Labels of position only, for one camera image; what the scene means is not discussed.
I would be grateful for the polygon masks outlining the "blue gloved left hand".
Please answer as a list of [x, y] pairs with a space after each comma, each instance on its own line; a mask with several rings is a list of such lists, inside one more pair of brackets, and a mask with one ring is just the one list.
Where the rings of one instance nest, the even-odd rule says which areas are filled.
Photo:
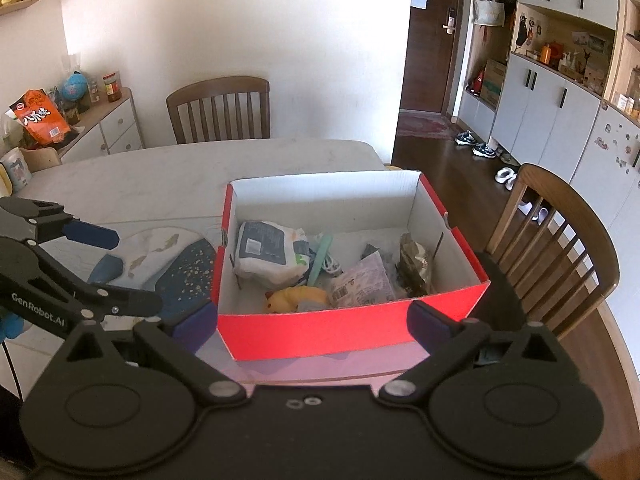
[[31, 322], [8, 309], [0, 308], [0, 342], [15, 339], [31, 327]]

